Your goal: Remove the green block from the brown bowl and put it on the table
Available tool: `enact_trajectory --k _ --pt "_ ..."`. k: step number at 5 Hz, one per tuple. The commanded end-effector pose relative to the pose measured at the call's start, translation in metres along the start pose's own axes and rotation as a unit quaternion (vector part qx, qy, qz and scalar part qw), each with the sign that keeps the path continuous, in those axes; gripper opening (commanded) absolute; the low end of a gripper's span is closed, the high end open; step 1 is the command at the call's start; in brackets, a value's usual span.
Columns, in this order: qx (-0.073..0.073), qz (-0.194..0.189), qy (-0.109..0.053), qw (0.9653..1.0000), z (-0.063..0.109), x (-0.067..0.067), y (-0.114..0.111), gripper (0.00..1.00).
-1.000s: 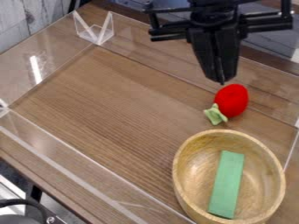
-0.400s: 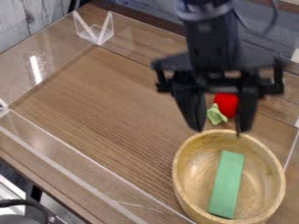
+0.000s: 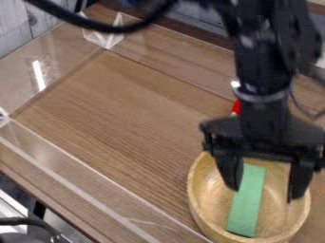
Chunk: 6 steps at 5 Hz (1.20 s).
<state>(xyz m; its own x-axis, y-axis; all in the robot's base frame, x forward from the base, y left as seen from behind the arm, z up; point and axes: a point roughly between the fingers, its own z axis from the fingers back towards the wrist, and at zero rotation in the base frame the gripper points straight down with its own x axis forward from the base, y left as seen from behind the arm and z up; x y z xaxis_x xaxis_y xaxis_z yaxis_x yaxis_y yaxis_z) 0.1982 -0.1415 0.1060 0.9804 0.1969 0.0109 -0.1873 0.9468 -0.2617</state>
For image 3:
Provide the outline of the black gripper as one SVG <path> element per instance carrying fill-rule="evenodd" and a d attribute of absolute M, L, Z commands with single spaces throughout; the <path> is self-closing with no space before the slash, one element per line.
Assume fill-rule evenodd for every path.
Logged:
<path fill-rule="evenodd" d="M 312 180 L 312 171 L 325 168 L 325 130 L 300 120 L 283 103 L 256 107 L 239 100 L 240 114 L 203 121 L 203 150 L 215 161 L 224 185 L 239 189 L 243 158 L 290 163 L 287 202 L 299 199 Z"/>

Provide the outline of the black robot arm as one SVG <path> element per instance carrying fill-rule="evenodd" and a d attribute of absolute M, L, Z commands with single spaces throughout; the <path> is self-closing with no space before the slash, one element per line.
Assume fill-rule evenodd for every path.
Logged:
<path fill-rule="evenodd" d="M 325 129 L 287 108 L 292 80 L 319 77 L 322 36 L 306 0 L 188 0 L 218 12 L 232 43 L 232 90 L 239 115 L 203 121 L 203 150 L 214 157 L 226 186 L 239 188 L 243 159 L 290 164 L 287 200 L 300 198 L 312 174 L 325 168 Z"/>

